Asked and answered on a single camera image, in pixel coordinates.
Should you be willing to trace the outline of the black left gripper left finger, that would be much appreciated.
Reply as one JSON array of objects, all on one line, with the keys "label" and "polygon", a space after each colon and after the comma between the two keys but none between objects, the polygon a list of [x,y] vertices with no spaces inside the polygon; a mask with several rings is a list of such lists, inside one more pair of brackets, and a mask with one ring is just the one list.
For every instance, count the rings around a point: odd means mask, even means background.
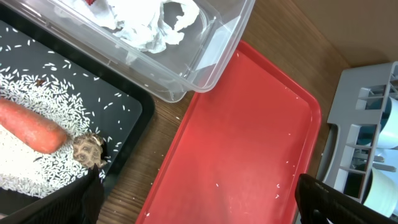
[{"label": "black left gripper left finger", "polygon": [[1,219],[2,224],[96,223],[104,202],[99,168],[56,192]]}]

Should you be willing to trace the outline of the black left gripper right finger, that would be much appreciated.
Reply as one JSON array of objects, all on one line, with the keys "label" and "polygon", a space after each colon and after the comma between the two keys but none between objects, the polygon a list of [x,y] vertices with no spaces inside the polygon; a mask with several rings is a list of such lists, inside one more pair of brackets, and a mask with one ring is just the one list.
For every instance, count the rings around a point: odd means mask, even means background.
[{"label": "black left gripper right finger", "polygon": [[295,200],[302,224],[395,224],[308,174],[300,174]]}]

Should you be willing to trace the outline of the brown food scrap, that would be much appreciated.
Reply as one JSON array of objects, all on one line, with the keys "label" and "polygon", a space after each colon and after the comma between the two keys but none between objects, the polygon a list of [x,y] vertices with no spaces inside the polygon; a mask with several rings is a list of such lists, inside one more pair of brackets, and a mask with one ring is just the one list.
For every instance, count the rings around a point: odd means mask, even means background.
[{"label": "brown food scrap", "polygon": [[73,140],[73,158],[83,167],[92,169],[104,167],[107,162],[101,158],[104,140],[95,133],[85,133]]}]

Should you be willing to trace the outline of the white rice pile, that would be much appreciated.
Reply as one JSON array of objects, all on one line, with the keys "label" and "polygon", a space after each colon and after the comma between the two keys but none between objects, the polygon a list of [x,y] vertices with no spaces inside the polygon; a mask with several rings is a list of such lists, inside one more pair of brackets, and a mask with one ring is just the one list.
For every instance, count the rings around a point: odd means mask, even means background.
[{"label": "white rice pile", "polygon": [[1,24],[1,96],[61,126],[68,134],[56,152],[34,151],[1,131],[1,187],[45,197],[88,172],[73,158],[73,139],[104,140],[104,178],[142,113],[133,97],[6,23]]}]

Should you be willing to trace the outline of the green bowl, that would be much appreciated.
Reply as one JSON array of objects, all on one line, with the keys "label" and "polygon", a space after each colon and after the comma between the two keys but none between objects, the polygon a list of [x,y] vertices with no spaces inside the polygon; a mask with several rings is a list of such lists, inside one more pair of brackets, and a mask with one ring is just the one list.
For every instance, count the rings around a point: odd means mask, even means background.
[{"label": "green bowl", "polygon": [[372,168],[369,192],[363,205],[390,218],[397,205],[397,186],[381,171]]}]

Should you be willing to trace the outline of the orange carrot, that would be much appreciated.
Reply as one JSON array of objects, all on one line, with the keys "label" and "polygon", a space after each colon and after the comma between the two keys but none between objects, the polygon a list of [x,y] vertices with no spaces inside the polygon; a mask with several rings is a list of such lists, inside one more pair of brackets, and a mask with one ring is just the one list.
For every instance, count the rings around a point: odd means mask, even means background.
[{"label": "orange carrot", "polygon": [[1,126],[43,154],[57,151],[68,138],[67,132],[54,121],[5,98],[1,98]]}]

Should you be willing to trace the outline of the white napkin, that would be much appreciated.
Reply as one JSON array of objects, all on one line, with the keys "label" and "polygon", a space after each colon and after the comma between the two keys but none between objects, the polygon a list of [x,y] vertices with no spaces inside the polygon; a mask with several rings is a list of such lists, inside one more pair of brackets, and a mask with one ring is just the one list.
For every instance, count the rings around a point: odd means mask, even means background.
[{"label": "white napkin", "polygon": [[165,22],[164,5],[168,0],[64,0],[63,3],[100,27],[112,31],[131,47],[157,54],[167,45],[178,45],[185,34],[182,29],[192,25],[200,8],[192,0],[176,0],[183,14],[173,26]]}]

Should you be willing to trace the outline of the red snack wrapper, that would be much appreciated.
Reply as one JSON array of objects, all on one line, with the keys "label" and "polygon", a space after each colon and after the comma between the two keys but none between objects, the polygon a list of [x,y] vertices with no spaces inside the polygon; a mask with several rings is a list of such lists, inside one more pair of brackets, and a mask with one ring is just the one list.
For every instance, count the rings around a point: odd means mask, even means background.
[{"label": "red snack wrapper", "polygon": [[92,5],[96,0],[85,0],[85,2],[87,3],[87,5]]}]

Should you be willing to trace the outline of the light blue bowl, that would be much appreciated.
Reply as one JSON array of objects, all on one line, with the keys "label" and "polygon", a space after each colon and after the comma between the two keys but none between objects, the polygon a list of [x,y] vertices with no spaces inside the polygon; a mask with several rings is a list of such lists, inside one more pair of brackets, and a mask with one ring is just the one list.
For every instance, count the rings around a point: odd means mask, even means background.
[{"label": "light blue bowl", "polygon": [[377,142],[378,148],[393,149],[397,147],[397,100],[389,97],[382,113],[381,130]]}]

